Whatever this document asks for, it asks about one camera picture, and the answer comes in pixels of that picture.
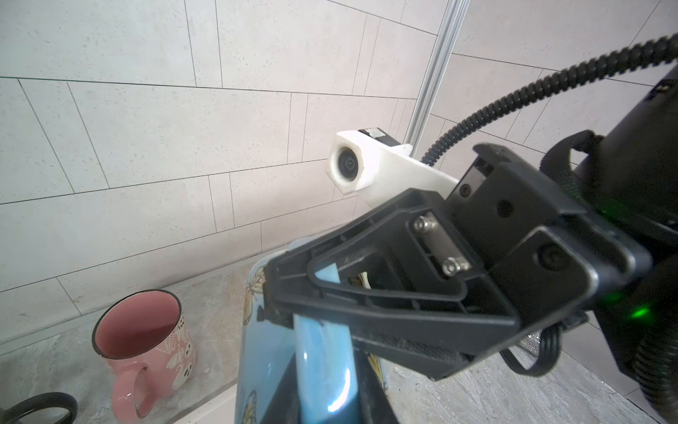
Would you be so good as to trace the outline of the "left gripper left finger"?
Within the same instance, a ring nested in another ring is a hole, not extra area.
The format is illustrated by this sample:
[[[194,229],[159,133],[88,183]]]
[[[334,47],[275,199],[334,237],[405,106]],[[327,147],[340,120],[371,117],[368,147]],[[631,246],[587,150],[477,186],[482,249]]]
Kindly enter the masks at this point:
[[[297,370],[295,365],[289,365],[260,423],[299,424],[300,411]]]

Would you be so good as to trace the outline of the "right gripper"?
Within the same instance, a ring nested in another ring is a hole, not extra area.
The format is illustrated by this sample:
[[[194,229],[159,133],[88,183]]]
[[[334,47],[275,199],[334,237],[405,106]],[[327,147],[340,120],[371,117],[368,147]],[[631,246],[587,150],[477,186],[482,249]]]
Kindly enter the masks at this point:
[[[356,348],[436,381],[650,270],[644,247],[512,150],[475,151],[446,204],[409,189],[270,261],[262,316],[345,325]]]

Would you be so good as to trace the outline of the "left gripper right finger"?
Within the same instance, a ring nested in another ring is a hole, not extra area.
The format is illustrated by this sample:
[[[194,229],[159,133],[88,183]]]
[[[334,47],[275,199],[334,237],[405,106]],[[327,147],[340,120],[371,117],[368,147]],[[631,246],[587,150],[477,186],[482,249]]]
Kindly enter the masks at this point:
[[[388,400],[381,361],[371,353],[355,351],[359,421],[362,424],[399,424]]]

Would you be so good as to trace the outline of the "blue butterfly mug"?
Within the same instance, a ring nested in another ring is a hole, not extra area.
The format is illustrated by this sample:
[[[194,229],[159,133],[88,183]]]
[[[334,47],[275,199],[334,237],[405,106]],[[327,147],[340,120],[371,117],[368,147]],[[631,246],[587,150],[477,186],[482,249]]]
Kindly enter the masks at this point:
[[[268,321],[265,266],[247,277],[235,420],[260,423],[289,365],[295,365],[300,423],[358,423],[358,378],[348,327],[293,316],[291,328]]]

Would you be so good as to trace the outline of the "pink ghost mug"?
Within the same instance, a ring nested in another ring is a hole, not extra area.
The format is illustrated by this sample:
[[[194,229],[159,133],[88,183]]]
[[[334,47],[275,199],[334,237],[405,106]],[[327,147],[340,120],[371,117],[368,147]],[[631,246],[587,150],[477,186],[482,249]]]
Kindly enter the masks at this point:
[[[138,291],[115,303],[96,323],[92,346],[114,375],[111,406],[121,423],[148,416],[196,368],[182,304],[170,291]]]

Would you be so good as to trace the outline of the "black mug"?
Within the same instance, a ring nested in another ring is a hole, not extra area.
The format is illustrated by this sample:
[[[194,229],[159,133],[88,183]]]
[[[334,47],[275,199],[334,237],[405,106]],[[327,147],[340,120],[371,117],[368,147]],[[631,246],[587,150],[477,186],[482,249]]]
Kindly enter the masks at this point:
[[[19,423],[21,419],[46,409],[62,409],[65,415],[57,423],[74,423],[78,416],[78,402],[72,395],[63,392],[48,392],[23,400],[6,410],[1,410],[2,423]]]

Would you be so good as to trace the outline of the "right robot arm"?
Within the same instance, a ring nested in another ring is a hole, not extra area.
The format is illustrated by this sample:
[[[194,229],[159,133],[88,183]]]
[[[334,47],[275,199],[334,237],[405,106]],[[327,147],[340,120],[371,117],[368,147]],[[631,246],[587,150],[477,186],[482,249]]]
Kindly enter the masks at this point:
[[[255,273],[249,323],[296,346],[272,399],[245,394],[244,422],[393,422],[369,359],[439,381],[499,354],[545,376],[564,333],[595,316],[618,369],[677,420],[677,74],[606,135],[585,130],[533,166],[475,146],[461,179],[436,168],[453,146],[525,106],[677,60],[677,38],[555,72],[445,132],[421,159],[378,127],[339,132],[328,175],[369,212]]]

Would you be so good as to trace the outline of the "beige tray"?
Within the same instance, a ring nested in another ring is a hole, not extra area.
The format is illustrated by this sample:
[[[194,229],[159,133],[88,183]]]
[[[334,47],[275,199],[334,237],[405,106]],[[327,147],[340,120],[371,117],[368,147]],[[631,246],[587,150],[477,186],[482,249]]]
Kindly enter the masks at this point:
[[[233,384],[207,403],[199,406],[184,417],[175,420],[176,424],[234,424],[236,415],[238,385]]]

